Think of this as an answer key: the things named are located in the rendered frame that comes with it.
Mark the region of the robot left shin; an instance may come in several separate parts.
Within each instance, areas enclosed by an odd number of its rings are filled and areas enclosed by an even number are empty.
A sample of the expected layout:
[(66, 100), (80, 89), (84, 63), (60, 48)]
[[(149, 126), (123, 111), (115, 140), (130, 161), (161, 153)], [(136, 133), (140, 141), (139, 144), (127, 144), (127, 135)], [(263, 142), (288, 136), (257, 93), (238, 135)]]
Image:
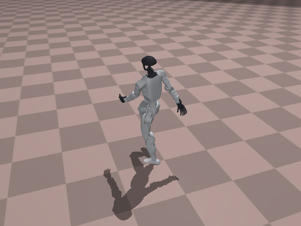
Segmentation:
[(152, 161), (156, 161), (156, 146), (155, 146), (155, 143), (153, 143), (153, 140), (151, 139), (147, 139), (147, 141), (145, 141), (145, 144), (146, 144), (146, 147), (147, 147), (147, 150), (152, 158)]

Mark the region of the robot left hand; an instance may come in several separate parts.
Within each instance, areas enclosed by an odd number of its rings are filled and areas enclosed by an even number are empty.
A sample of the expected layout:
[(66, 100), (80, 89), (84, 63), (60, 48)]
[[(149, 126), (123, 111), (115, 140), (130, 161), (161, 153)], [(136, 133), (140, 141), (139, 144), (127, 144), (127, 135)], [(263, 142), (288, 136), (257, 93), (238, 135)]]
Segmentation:
[(126, 97), (122, 97), (122, 96), (119, 94), (119, 99), (122, 101), (122, 103), (125, 102), (125, 101), (124, 101), (124, 98), (126, 98)]

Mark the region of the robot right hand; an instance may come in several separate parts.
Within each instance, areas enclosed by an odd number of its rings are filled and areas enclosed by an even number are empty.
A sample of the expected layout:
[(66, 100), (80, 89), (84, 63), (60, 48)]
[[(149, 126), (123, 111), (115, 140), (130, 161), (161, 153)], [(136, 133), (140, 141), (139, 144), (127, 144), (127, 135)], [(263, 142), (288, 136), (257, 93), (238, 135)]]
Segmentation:
[(185, 115), (187, 113), (187, 110), (186, 110), (185, 106), (182, 104), (180, 99), (179, 99), (179, 102), (180, 103), (177, 104), (178, 105), (177, 112), (178, 112), (178, 110), (180, 110), (181, 114)]

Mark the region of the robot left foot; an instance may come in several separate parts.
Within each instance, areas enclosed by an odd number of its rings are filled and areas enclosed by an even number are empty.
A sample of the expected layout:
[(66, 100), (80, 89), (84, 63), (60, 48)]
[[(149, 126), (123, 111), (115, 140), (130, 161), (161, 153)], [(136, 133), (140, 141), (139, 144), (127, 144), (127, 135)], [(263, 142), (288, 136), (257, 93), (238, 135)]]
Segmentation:
[(153, 163), (153, 164), (160, 164), (160, 160), (159, 159), (156, 159), (156, 161), (152, 161), (152, 158), (150, 159), (144, 159), (144, 162), (147, 162), (147, 163)]

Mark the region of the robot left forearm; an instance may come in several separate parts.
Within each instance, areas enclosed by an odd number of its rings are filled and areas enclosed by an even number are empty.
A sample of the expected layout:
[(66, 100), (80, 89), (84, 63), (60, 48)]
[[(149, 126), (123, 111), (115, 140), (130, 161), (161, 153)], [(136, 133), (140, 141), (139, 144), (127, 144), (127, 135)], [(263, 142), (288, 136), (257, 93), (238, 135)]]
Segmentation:
[(126, 98), (124, 98), (125, 102), (130, 102), (131, 100), (135, 100), (135, 95), (133, 93), (131, 93), (129, 96), (127, 96)]

